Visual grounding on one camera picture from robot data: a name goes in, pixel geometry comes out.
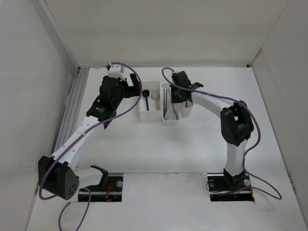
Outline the beige plastic spoon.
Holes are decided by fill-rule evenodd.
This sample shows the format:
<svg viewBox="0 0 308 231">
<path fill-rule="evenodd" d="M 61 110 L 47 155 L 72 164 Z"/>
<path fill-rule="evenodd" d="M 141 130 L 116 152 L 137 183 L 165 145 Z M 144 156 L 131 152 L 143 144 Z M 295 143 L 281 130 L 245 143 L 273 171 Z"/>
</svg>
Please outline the beige plastic spoon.
<svg viewBox="0 0 308 231">
<path fill-rule="evenodd" d="M 151 98 L 155 102 L 156 110 L 160 110 L 159 94 L 157 92 L 153 92 Z"/>
</svg>

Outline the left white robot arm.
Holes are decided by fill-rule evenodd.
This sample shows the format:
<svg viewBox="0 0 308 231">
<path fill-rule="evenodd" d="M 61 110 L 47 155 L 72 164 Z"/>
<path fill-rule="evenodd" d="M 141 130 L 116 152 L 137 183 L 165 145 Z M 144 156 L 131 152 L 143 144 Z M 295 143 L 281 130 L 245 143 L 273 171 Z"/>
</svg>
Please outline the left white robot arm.
<svg viewBox="0 0 308 231">
<path fill-rule="evenodd" d="M 100 94 L 87 111 L 81 125 L 72 136 L 51 156 L 43 156 L 38 161 L 39 197 L 46 198 L 42 191 L 53 197 L 70 200 L 79 189 L 89 186 L 102 191 L 108 184 L 108 171 L 92 165 L 84 170 L 76 170 L 82 155 L 86 154 L 93 140 L 101 134 L 112 120 L 119 118 L 117 108 L 124 98 L 141 97 L 142 83 L 138 74 L 130 74 L 133 85 L 126 79 L 104 76 Z"/>
</svg>

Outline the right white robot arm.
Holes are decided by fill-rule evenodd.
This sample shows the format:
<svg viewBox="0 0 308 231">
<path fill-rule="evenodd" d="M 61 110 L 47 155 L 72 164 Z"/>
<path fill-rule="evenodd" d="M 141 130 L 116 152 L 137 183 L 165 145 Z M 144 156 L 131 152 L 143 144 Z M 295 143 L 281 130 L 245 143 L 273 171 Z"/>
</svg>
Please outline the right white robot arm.
<svg viewBox="0 0 308 231">
<path fill-rule="evenodd" d="M 171 101 L 189 101 L 200 105 L 220 119 L 221 135 L 227 143 L 227 161 L 221 174 L 209 174 L 208 186 L 213 192 L 235 191 L 245 186 L 245 150 L 254 131 L 251 112 L 243 101 L 217 96 L 200 90 L 202 84 L 191 83 L 184 71 L 171 75 Z"/>
</svg>

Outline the light wooden chopstick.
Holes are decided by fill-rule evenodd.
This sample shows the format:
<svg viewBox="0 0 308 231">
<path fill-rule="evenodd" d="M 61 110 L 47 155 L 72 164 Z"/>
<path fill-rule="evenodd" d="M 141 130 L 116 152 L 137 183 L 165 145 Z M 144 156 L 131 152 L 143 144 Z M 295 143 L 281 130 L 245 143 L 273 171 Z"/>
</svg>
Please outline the light wooden chopstick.
<svg viewBox="0 0 308 231">
<path fill-rule="evenodd" d="M 163 111 L 163 117 L 162 117 L 162 120 L 164 120 L 164 116 L 165 116 L 165 88 L 162 88 L 162 96 L 163 96 L 163 104 L 162 104 L 162 111 Z"/>
</svg>

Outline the black plastic spoon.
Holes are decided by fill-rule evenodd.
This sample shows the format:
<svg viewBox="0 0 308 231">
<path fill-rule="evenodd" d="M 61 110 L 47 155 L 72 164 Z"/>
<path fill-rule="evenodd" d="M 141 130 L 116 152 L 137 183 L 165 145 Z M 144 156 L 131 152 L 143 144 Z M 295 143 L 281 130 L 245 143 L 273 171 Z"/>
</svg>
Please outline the black plastic spoon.
<svg viewBox="0 0 308 231">
<path fill-rule="evenodd" d="M 148 102 L 148 98 L 150 96 L 150 91 L 149 90 L 143 90 L 142 91 L 142 95 L 145 98 L 145 102 L 146 102 L 146 109 L 147 111 L 149 111 L 149 102 Z"/>
</svg>

